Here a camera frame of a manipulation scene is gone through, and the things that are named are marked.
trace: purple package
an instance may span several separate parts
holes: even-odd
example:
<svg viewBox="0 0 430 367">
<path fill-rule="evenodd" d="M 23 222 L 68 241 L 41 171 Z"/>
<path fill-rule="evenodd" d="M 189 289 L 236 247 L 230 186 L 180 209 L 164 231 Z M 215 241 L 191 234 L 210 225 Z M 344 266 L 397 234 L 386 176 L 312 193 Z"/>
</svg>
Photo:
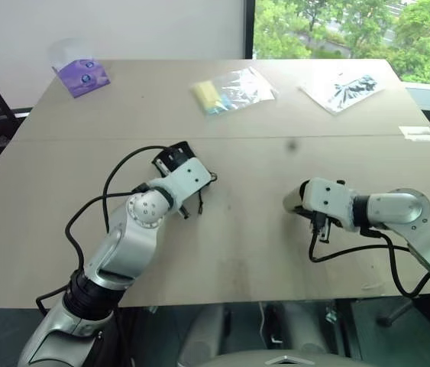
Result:
<svg viewBox="0 0 430 367">
<path fill-rule="evenodd" d="M 100 62 L 94 59 L 75 60 L 60 70 L 53 68 L 74 98 L 109 84 Z"/>
</svg>

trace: grey floor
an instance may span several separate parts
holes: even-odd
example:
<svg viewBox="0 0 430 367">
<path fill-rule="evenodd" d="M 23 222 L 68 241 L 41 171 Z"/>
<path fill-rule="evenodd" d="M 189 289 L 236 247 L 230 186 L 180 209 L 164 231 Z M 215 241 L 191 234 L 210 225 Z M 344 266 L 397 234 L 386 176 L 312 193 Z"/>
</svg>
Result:
<svg viewBox="0 0 430 367">
<path fill-rule="evenodd" d="M 410 310 L 391 329 L 375 323 L 377 315 L 403 302 L 399 298 L 362 300 L 353 305 L 363 360 L 378 367 L 430 366 L 430 323 Z M 145 314 L 132 340 L 137 367 L 174 367 L 199 306 L 159 307 Z M 223 353 L 263 347 L 258 335 L 257 304 L 232 304 L 232 328 Z M 15 367 L 19 352 L 40 322 L 37 310 L 0 310 L 0 367 Z"/>
</svg>

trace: black wire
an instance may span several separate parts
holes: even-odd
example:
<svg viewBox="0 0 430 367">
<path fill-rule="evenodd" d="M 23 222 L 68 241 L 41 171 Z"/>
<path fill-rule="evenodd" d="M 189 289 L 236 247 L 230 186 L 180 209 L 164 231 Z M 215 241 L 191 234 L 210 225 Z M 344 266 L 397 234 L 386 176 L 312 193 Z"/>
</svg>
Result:
<svg viewBox="0 0 430 367">
<path fill-rule="evenodd" d="M 78 259 L 78 265 L 77 265 L 78 270 L 84 269 L 84 253 L 82 252 L 82 249 L 81 249 L 79 243 L 72 236 L 72 233 L 70 232 L 70 228 L 76 222 L 76 220 L 86 211 L 86 209 L 89 208 L 96 201 L 105 200 L 108 197 L 128 196 L 128 195 L 131 195 L 131 193 L 130 192 L 127 192 L 127 193 L 109 193 L 107 195 L 97 196 L 94 199 L 91 199 L 90 201 L 85 203 L 82 206 L 82 208 L 80 208 L 77 211 L 77 213 L 74 214 L 72 218 L 70 218 L 70 221 L 67 223 L 67 225 L 65 227 L 65 236 L 67 237 L 67 239 L 70 241 L 70 243 L 72 244 L 72 246 L 76 250 L 77 259 Z"/>
<path fill-rule="evenodd" d="M 47 309 L 45 308 L 43 304 L 43 300 L 46 300 L 47 298 L 56 296 L 57 294 L 66 291 L 67 287 L 69 287 L 68 284 L 65 284 L 64 286 L 57 288 L 55 291 L 51 291 L 50 293 L 44 294 L 42 296 L 37 297 L 36 303 L 38 306 L 38 310 L 40 310 L 41 314 L 46 316 L 47 315 Z"/>
<path fill-rule="evenodd" d="M 123 352 L 123 358 L 127 361 L 128 367 L 133 367 L 133 364 L 131 363 L 130 353 L 128 351 L 126 335 L 124 334 L 123 325 L 121 324 L 121 316 L 118 307 L 115 307 L 113 313 L 115 314 L 116 329 L 118 331 L 118 336 L 121 343 L 121 351 Z"/>
<path fill-rule="evenodd" d="M 415 287 L 415 289 L 413 291 L 407 292 L 403 288 L 401 281 L 399 280 L 398 269 L 396 268 L 395 250 L 409 252 L 409 249 L 406 247 L 394 246 L 390 237 L 388 237 L 387 235 L 385 235 L 382 232 L 378 232 L 378 231 L 375 231 L 375 232 L 379 234 L 380 238 L 382 238 L 386 241 L 385 245 L 365 245 L 365 246 L 359 246 L 359 247 L 354 247 L 354 248 L 348 248 L 346 250 L 339 251 L 339 252 L 336 252 L 334 254 L 323 256 L 321 258 L 316 258 L 313 256 L 313 252 L 315 250 L 316 239 L 318 238 L 318 231 L 313 231 L 312 241 L 310 243 L 309 251 L 308 251 L 309 259 L 311 262 L 322 262 L 322 261 L 331 260 L 333 258 L 340 256 L 340 255 L 348 254 L 350 252 L 368 250 L 368 249 L 372 249 L 372 248 L 388 248 L 388 251 L 390 253 L 391 276 L 393 278 L 393 282 L 394 282 L 396 288 L 398 288 L 398 291 L 404 297 L 414 298 L 414 297 L 418 296 L 419 293 L 422 291 L 423 287 L 425 286 L 425 284 L 427 283 L 427 281 L 430 279 L 430 273 L 425 274 L 425 276 L 420 280 L 420 282 L 417 284 L 417 286 Z"/>
<path fill-rule="evenodd" d="M 105 219 L 105 226 L 106 226 L 107 233 L 109 233 L 109 217 L 108 217 L 108 204 L 106 200 L 107 198 L 106 195 L 108 193 L 109 184 L 111 183 L 113 177 L 116 175 L 116 173 L 121 168 L 121 166 L 124 163 L 126 163 L 126 161 L 128 161 L 130 158 L 137 155 L 138 153 L 141 153 L 142 151 L 149 151 L 152 149 L 171 149 L 171 148 L 165 147 L 163 145 L 148 145 L 147 147 L 142 147 L 137 149 L 136 151 L 132 151 L 130 154 L 126 155 L 123 159 L 121 159 L 121 161 L 118 164 L 116 164 L 115 168 L 113 168 L 113 171 L 109 174 L 108 178 L 106 179 L 105 186 L 102 189 L 102 195 L 104 197 L 102 199 L 102 215 L 104 216 L 104 219 Z"/>
</svg>

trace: chair leg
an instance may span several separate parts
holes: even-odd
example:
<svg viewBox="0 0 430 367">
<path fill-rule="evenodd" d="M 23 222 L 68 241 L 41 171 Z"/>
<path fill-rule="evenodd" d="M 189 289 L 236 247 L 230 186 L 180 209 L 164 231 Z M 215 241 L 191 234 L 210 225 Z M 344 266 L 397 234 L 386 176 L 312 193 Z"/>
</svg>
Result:
<svg viewBox="0 0 430 367">
<path fill-rule="evenodd" d="M 388 316 L 381 316 L 376 319 L 376 322 L 379 326 L 382 327 L 390 327 L 393 323 L 401 317 L 406 311 L 410 310 L 413 307 L 413 301 L 407 300 L 403 305 L 396 308 L 393 312 L 391 312 Z"/>
</svg>

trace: green trees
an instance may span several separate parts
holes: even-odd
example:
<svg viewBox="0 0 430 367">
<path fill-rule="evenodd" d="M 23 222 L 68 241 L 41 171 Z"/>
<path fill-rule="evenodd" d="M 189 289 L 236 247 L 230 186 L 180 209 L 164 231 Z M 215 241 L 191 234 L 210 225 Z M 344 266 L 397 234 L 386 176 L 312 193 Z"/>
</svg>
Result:
<svg viewBox="0 0 430 367">
<path fill-rule="evenodd" d="M 312 41 L 335 42 L 338 36 L 337 43 L 343 39 L 351 57 L 384 58 L 402 80 L 430 83 L 430 0 L 407 5 L 399 18 L 390 13 L 389 5 L 396 3 L 399 0 L 257 0 L 254 51 L 258 58 L 325 57 L 331 51 Z M 333 29 L 340 24 L 341 34 L 327 29 L 330 23 Z M 394 39 L 385 44 L 387 30 L 394 31 Z M 299 37 L 306 37 L 306 44 Z"/>
</svg>

